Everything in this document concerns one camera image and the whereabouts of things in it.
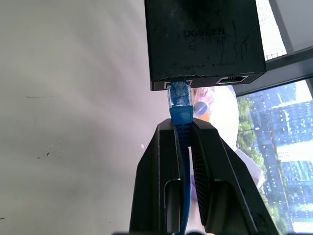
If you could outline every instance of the transparent connector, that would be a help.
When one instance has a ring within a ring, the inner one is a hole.
[[[191,105],[190,82],[171,82],[167,87],[169,107]]]

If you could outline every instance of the tree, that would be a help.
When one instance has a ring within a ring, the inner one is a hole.
[[[252,102],[248,102],[243,98],[238,100],[239,128],[237,146],[249,157],[251,157],[260,169],[266,173],[264,158],[260,152],[254,149],[254,143],[257,138],[253,131],[252,119],[249,115],[251,106]]]
[[[263,202],[268,210],[269,215],[271,216],[279,234],[281,235],[285,235],[288,233],[288,226],[287,226],[287,222],[284,218],[282,218],[279,215],[279,209],[278,209],[278,205],[270,205],[268,203],[268,199],[266,198],[265,195],[261,194],[261,197],[263,199]]]

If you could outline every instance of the ethernet port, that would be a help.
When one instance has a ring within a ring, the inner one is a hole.
[[[216,85],[222,85],[222,84],[234,84],[234,83],[241,83],[249,76],[231,76],[231,77],[222,77]]]

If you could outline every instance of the clamp jaw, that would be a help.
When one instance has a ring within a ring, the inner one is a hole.
[[[201,223],[215,235],[278,235],[245,163],[210,123],[194,119],[190,143]],[[130,235],[179,232],[183,170],[176,127],[157,126],[136,174]]]

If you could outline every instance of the plastic bag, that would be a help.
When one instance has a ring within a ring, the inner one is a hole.
[[[232,86],[192,89],[194,118],[210,122],[222,139],[236,151],[239,127],[237,99]]]

